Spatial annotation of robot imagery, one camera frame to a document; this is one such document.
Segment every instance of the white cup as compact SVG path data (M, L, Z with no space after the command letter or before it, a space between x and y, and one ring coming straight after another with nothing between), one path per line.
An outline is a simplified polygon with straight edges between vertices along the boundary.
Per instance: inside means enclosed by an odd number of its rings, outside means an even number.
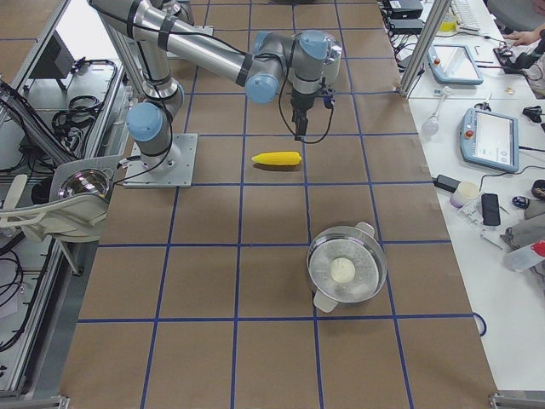
M479 194L480 191L477 185L472 184L470 181L461 181L450 197L450 204L459 209L476 199Z

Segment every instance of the pot handle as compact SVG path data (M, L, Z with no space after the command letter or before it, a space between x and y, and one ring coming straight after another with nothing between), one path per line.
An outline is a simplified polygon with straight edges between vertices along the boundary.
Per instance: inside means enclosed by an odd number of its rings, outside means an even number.
M369 223L359 222L356 225L356 228L364 233L367 233L371 237L375 237L375 228L373 228Z
M337 306L338 302L327 297L322 291L316 290L314 294L314 306L317 309L330 313Z

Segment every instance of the black phone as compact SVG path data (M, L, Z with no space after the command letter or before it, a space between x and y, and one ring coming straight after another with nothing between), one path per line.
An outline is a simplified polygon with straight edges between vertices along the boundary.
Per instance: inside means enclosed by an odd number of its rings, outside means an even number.
M485 226L499 226L500 204L495 193L483 193L480 197L480 203L483 206L483 224Z

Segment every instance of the white table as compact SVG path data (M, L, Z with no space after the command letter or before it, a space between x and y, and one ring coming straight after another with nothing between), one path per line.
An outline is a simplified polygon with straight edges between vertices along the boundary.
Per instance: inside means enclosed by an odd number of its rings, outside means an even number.
M470 0L473 14L482 27L481 34L501 38L493 19L481 0ZM429 4L425 4L425 14ZM497 41L482 37L457 35L437 37L434 43L459 43L467 45L475 60L494 61L492 48ZM481 176L500 173L463 161L458 142L458 126L463 114L490 93L494 112L516 117L519 120L519 144L545 149L545 132L522 115L523 107L542 105L536 100L525 78L506 75L499 69L481 70L485 81L478 87L452 87L454 93L444 103L439 115L439 133L422 145L433 176L443 174L460 181L477 185ZM416 127L435 110L438 98L435 89L442 88L427 69L413 89L409 103ZM521 151L520 169L535 164L545 167L545 153ZM499 234L506 228L524 220L522 210L511 205L513 196L531 197L535 179L545 178L545 170L527 170L519 176L485 178L483 190L497 193L500 204L509 211L501 211L502 225L487 233L498 242ZM437 189L443 215L449 229L456 258L468 291L473 311L483 315L488 332L482 338L486 356L496 385L500 390L545 390L545 295L542 282L530 271L512 273L502 266L507 252L480 237L483 226L472 224L454 208L450 193Z
M424 17L429 12L431 4L424 4ZM492 63L478 62L482 66L498 66L498 61L492 51L499 45L496 39L501 40L502 35L494 24L485 4L482 0L472 0L471 8L473 15L481 25L480 35L490 36L494 39L483 37L457 34L454 37L447 37L456 34L455 32L440 32L433 40L434 44L462 44L469 47L473 58L476 61L489 61ZM437 83L433 78L430 68L427 66L427 60L424 61L426 71L410 93L410 98L431 98L433 90L440 89L443 85ZM500 100L521 100L534 98L526 79L517 74L505 74L500 68L484 68L480 70L484 82L479 86L451 86L456 89L453 99L477 99L484 100L492 93L492 99Z

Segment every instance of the keyboard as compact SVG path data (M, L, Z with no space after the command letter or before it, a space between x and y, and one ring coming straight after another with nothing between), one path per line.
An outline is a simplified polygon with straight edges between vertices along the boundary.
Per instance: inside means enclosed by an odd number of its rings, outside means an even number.
M469 34L479 34L480 24L473 16L469 0L452 0L452 14L456 17L456 31Z

